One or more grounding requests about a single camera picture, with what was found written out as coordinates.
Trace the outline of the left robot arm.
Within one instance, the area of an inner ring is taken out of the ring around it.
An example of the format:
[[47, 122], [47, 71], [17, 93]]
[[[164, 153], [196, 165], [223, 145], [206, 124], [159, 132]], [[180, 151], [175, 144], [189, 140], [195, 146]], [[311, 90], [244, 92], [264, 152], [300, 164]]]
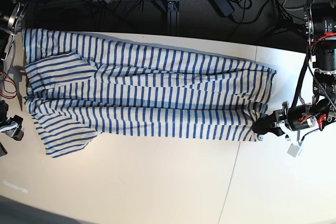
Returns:
[[264, 115], [253, 124], [253, 132], [282, 136], [286, 130], [300, 132], [316, 126], [319, 131], [335, 123], [335, 0], [306, 0], [298, 8], [274, 0], [276, 25], [264, 38], [286, 31], [307, 40], [292, 104]]

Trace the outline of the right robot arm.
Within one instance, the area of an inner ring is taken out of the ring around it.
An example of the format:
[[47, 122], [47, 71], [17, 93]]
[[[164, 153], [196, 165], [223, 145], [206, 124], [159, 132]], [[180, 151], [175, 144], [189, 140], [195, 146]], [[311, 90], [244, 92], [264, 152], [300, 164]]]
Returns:
[[24, 18], [28, 0], [1, 0], [1, 99], [17, 96], [16, 84], [9, 76], [16, 53], [16, 35]]

